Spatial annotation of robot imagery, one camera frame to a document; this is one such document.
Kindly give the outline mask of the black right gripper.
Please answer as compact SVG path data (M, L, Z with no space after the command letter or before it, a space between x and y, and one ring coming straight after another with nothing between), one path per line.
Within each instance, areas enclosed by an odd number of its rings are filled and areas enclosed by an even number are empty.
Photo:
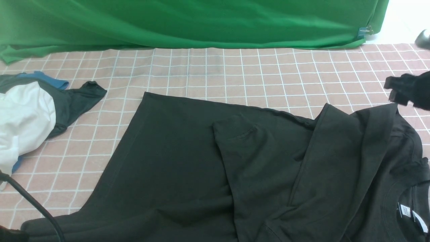
M409 102L413 107L430 110L430 72L420 75L403 74L399 77L387 77L384 89L390 89L389 101L403 106Z

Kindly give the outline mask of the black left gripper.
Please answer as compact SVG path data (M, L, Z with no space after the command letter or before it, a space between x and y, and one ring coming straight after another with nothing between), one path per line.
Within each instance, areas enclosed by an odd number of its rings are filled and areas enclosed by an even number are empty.
M0 226L0 242L28 242L29 235L21 230Z

